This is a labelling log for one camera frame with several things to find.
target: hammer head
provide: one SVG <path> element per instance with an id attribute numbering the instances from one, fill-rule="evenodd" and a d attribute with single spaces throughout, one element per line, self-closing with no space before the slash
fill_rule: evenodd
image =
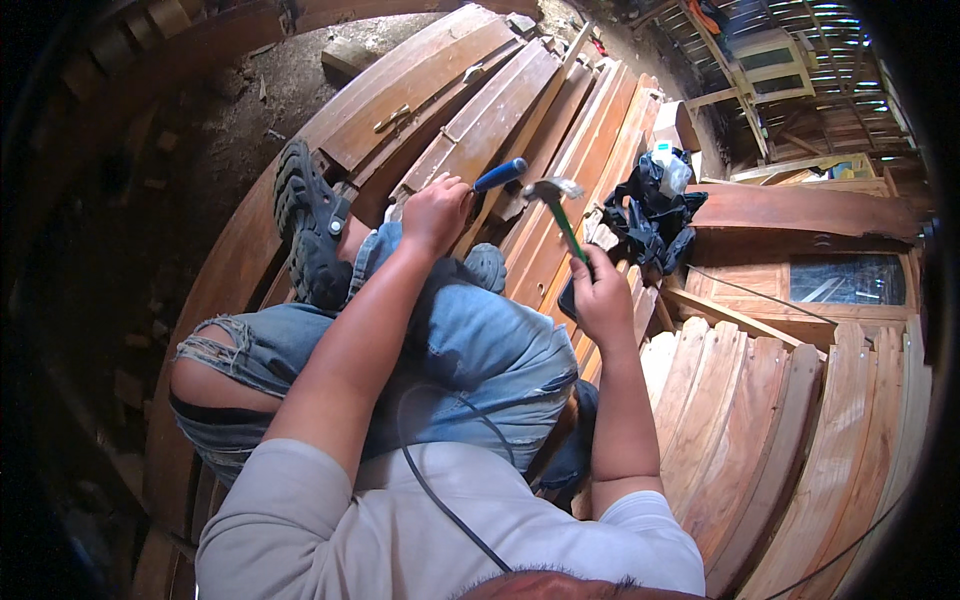
<path id="1" fill-rule="evenodd" d="M 554 204 L 558 203 L 564 194 L 568 198 L 580 198 L 584 195 L 584 188 L 577 185 L 574 180 L 551 177 L 526 185 L 520 194 L 526 200 L 540 198 L 548 204 Z"/>

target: white t-shirt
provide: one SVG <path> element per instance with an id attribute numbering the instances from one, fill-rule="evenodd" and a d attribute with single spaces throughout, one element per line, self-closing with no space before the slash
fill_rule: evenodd
<path id="1" fill-rule="evenodd" d="M 705 593 L 697 546 L 657 492 L 578 521 L 533 496 L 488 450 L 444 442 L 410 452 L 434 493 L 514 569 Z M 443 600 L 499 574 L 423 492 L 400 450 L 362 465 L 351 490 L 332 458 L 294 440 L 253 452 L 204 529 L 196 567 L 204 600 Z"/>

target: foot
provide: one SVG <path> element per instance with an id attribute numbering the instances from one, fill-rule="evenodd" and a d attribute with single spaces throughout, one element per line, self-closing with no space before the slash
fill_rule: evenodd
<path id="1" fill-rule="evenodd" d="M 507 287 L 507 260 L 493 244 L 477 244 L 464 260 L 464 266 L 476 278 L 477 285 L 495 294 Z"/>
<path id="2" fill-rule="evenodd" d="M 285 244 L 296 300 L 324 310 L 347 301 L 353 268 L 337 256 L 349 203 L 337 196 L 317 171 L 301 138 L 280 153 L 274 184 L 274 221 Z"/>

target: black sandal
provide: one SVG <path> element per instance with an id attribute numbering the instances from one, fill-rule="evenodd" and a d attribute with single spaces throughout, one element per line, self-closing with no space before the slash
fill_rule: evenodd
<path id="1" fill-rule="evenodd" d="M 334 193 L 317 171 L 302 138 L 280 152 L 274 184 L 274 222 L 284 244 L 296 300 L 322 310 L 347 301 L 353 267 L 337 259 L 350 202 Z"/>

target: forearm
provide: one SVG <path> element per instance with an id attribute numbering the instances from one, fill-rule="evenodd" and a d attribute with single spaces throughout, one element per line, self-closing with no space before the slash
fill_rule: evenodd
<path id="1" fill-rule="evenodd" d="M 373 406 L 433 262 L 428 252 L 400 242 L 316 345 L 264 440 L 314 445 L 355 479 Z"/>
<path id="2" fill-rule="evenodd" d="M 662 492 L 660 448 L 633 334 L 601 347 L 591 477 L 595 517 L 625 493 Z"/>

